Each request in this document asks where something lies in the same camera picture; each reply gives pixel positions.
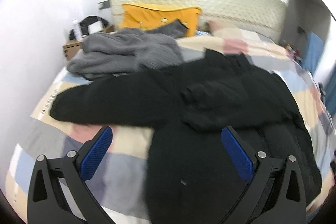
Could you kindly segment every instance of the wall switch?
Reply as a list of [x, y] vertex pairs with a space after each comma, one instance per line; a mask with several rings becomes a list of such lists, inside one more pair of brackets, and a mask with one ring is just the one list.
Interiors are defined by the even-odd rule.
[[98, 9], [99, 10], [107, 9], [107, 8], [110, 8], [110, 7], [111, 7], [111, 5], [110, 5], [109, 0], [98, 2]]
[[306, 33], [306, 32], [304, 31], [304, 29], [302, 27], [298, 26], [297, 27], [297, 33], [302, 34], [302, 33]]

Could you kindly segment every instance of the blue towel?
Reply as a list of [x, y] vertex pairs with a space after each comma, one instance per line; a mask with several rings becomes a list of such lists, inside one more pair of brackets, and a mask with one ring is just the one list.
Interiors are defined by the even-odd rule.
[[307, 49], [302, 61], [302, 68], [309, 70], [313, 75], [323, 52], [324, 43], [313, 32], [308, 34]]

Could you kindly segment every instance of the wooden nightstand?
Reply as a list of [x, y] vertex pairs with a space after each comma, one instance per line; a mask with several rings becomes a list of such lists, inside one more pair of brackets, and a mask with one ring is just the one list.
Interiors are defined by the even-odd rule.
[[[104, 29], [104, 32], [113, 32], [114, 30], [114, 25], [109, 25]], [[81, 44], [82, 42], [77, 40], [69, 40], [63, 45], [63, 52], [68, 61], [79, 51]]]
[[68, 61], [79, 51], [81, 44], [82, 42], [77, 42], [77, 40], [70, 40], [63, 45], [63, 52]]

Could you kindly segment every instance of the metal screw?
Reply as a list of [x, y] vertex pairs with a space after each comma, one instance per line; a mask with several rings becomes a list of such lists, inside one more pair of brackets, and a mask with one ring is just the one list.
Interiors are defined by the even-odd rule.
[[67, 153], [67, 156], [68, 156], [69, 158], [73, 158], [74, 156], [76, 156], [76, 151], [74, 151], [74, 150], [69, 151], [69, 152]]
[[292, 161], [292, 162], [295, 162], [295, 161], [296, 161], [296, 157], [293, 156], [293, 155], [290, 155], [288, 158], [289, 158], [289, 160]]
[[258, 152], [258, 157], [259, 157], [259, 158], [262, 158], [262, 159], [263, 159], [263, 158], [266, 158], [266, 153], [265, 153], [264, 151], [259, 151], [259, 152]]
[[44, 155], [39, 155], [37, 157], [37, 161], [43, 161], [44, 160]]

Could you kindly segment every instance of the bed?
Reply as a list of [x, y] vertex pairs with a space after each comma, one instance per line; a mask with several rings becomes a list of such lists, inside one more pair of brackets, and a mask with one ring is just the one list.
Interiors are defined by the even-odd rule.
[[[320, 169], [321, 194], [308, 206], [316, 213], [333, 186], [330, 163], [336, 149], [336, 134], [330, 115], [320, 100], [319, 90], [309, 72], [290, 59], [278, 46], [286, 4], [279, 0], [110, 0], [114, 24], [122, 20], [122, 3], [153, 3], [182, 7], [199, 6], [198, 30], [214, 36], [198, 35], [177, 39], [185, 61], [202, 58], [204, 48], [224, 54], [243, 52], [254, 65], [277, 73], [293, 94], [306, 128], [311, 136], [314, 157]], [[90, 81], [63, 68], [31, 114], [32, 127], [18, 140], [11, 155], [6, 176], [6, 198], [16, 213], [26, 221], [26, 201], [35, 159], [64, 156], [98, 132], [100, 125], [59, 122], [49, 116], [55, 96], [76, 85]], [[87, 185], [97, 201], [117, 224], [150, 223], [143, 199], [147, 153], [153, 130], [131, 126], [110, 125], [113, 143], [93, 179]], [[61, 181], [73, 213], [82, 217], [66, 186]]]

